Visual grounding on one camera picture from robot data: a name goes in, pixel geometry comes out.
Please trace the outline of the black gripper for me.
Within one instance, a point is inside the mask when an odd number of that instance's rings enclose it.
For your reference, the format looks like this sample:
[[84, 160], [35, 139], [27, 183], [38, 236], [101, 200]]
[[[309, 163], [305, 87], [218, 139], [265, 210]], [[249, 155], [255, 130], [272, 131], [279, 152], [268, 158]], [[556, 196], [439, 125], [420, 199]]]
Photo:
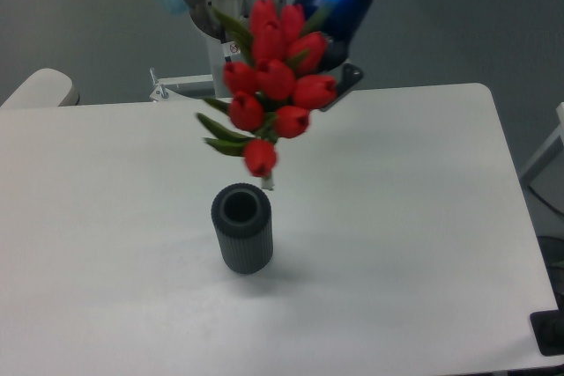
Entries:
[[330, 70], [329, 75], [337, 80], [336, 98], [320, 109], [321, 112], [327, 112], [364, 78], [364, 70], [361, 67], [344, 61], [349, 56], [349, 46], [353, 36], [373, 0], [294, 0], [293, 2], [302, 6], [306, 18], [311, 18], [319, 8], [324, 6], [331, 8], [330, 14], [317, 27], [318, 31], [330, 38], [318, 69]]

